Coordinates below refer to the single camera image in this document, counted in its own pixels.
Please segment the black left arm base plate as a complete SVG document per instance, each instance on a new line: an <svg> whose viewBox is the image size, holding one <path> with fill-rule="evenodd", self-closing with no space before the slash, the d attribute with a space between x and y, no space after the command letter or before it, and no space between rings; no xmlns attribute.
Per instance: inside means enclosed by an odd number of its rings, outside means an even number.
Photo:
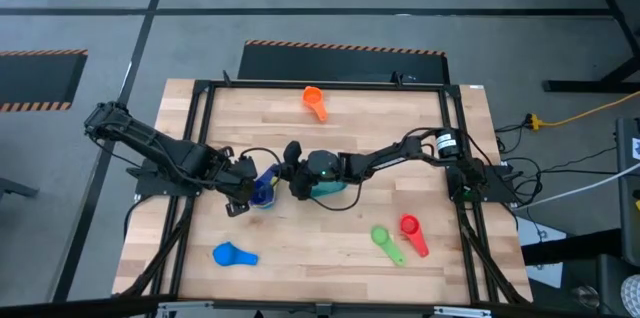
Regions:
<svg viewBox="0 0 640 318"><path fill-rule="evenodd" d="M140 168L129 167L126 172L137 180L135 193L144 197L197 196L201 190L191 183L175 183L154 162L144 159Z"/></svg>

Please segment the black aluminium table frame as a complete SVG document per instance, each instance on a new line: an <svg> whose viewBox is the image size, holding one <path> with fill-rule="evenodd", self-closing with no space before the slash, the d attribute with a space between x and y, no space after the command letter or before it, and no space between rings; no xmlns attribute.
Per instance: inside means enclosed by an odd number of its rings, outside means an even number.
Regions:
<svg viewBox="0 0 640 318"><path fill-rule="evenodd" d="M370 153L421 127L442 122L436 91L425 84L322 84L329 118L320 123L303 105L304 84L240 80L193 98L190 79L167 81L155 127L182 136L188 118L206 126L209 145L253 154L269 167L291 141L304 152ZM204 123L204 114L210 120ZM182 300L256 301L296 308L328 304L464 305L470 300L458 220L445 172L406 162L374 175L321 204L294 198L286 185L275 205L229 217L225 197L206 191L195 208L181 261ZM420 257L400 230L404 214L415 216L429 248ZM406 257L396 266L371 240L385 227ZM220 266L213 249L225 242L256 254L255 266Z"/></svg>

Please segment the green measuring cup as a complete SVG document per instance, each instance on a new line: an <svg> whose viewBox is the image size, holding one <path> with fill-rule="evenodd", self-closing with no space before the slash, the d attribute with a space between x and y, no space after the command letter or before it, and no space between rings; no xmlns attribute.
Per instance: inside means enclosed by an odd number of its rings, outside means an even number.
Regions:
<svg viewBox="0 0 640 318"><path fill-rule="evenodd" d="M406 257L400 248L394 243L389 231L380 225L376 225L370 232L371 240L388 256L396 266L404 266Z"/></svg>

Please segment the orange measuring cup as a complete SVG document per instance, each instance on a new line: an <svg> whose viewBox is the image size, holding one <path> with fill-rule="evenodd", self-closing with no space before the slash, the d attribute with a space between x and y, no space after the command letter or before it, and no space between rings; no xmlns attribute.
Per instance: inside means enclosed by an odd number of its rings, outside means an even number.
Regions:
<svg viewBox="0 0 640 318"><path fill-rule="evenodd" d="M324 93L320 88L315 86L305 87L302 100L304 105L311 109L321 122L328 120L328 112L324 103Z"/></svg>

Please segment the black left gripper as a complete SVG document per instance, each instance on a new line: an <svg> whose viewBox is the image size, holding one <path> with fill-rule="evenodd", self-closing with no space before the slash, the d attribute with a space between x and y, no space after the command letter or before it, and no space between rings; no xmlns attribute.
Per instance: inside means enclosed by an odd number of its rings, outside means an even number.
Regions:
<svg viewBox="0 0 640 318"><path fill-rule="evenodd" d="M215 178L215 189L229 198L225 205L229 217L236 217L249 211L248 202L255 190L257 178L257 176L251 178L243 175L238 169L237 161L222 169Z"/></svg>

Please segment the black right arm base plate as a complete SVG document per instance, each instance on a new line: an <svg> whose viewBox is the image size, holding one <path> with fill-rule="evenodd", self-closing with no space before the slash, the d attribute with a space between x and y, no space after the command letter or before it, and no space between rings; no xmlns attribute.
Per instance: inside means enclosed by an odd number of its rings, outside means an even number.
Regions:
<svg viewBox="0 0 640 318"><path fill-rule="evenodd" d="M512 168L508 166L485 166L486 183L472 188L467 184L461 171L455 167L446 168L447 187L450 199L454 202L471 203L516 203L513 193Z"/></svg>

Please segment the light blue measuring cup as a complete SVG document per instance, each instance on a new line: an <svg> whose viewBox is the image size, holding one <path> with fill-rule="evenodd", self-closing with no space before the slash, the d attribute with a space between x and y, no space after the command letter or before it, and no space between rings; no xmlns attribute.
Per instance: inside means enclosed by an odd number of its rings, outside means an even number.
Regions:
<svg viewBox="0 0 640 318"><path fill-rule="evenodd" d="M220 266L255 266L259 261L259 257L256 254L244 251L231 242L225 242L216 246L212 251L212 256L214 261Z"/></svg>

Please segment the red measuring cup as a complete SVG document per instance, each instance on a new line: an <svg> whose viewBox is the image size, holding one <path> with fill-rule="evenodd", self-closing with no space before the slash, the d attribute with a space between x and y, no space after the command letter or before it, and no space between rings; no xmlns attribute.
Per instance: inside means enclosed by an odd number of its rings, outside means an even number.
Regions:
<svg viewBox="0 0 640 318"><path fill-rule="evenodd" d="M400 230L420 257L429 255L419 220L410 214L404 214L400 220Z"/></svg>

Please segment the black mat with hazard stripe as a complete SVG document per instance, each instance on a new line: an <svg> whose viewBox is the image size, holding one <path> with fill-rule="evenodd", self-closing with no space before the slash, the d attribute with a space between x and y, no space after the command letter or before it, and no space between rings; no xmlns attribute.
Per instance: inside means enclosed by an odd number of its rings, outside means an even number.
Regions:
<svg viewBox="0 0 640 318"><path fill-rule="evenodd" d="M86 49L0 51L0 112L71 108Z"/></svg>
<svg viewBox="0 0 640 318"><path fill-rule="evenodd" d="M355 44L248 40L237 77L248 80L448 84L442 51Z"/></svg>

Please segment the teal plastic basket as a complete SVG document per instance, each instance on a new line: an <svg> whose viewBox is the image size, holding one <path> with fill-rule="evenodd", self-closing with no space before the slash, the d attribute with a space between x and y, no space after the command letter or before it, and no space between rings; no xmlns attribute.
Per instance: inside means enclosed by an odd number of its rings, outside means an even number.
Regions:
<svg viewBox="0 0 640 318"><path fill-rule="evenodd" d="M343 182L319 182L311 189L311 197L319 198L343 191L347 187Z"/></svg>

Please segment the dark blue measuring cup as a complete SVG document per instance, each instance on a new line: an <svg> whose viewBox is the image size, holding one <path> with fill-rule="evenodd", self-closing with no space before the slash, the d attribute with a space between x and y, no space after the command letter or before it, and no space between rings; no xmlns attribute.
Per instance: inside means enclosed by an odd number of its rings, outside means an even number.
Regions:
<svg viewBox="0 0 640 318"><path fill-rule="evenodd" d="M275 171L276 165L269 167L256 181L255 190L249 201L251 203L264 204L271 201L271 185L278 185L278 176Z"/></svg>

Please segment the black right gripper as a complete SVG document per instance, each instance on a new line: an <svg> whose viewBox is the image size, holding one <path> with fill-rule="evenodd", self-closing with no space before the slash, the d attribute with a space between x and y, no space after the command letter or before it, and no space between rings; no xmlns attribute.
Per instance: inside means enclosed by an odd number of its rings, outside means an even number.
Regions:
<svg viewBox="0 0 640 318"><path fill-rule="evenodd" d="M283 152L284 162L296 168L302 149L298 141L291 141ZM337 155L327 150L312 151L306 160L305 174L296 174L289 182L291 194L298 200L311 197L314 182L345 182L345 164Z"/></svg>

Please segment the black floor stand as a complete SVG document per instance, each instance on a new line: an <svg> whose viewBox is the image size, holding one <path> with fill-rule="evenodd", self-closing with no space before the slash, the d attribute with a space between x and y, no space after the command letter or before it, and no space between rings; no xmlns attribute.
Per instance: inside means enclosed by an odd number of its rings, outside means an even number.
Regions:
<svg viewBox="0 0 640 318"><path fill-rule="evenodd" d="M525 39L547 93L631 94L640 91L640 42L615 0L602 16L538 17Z"/></svg>

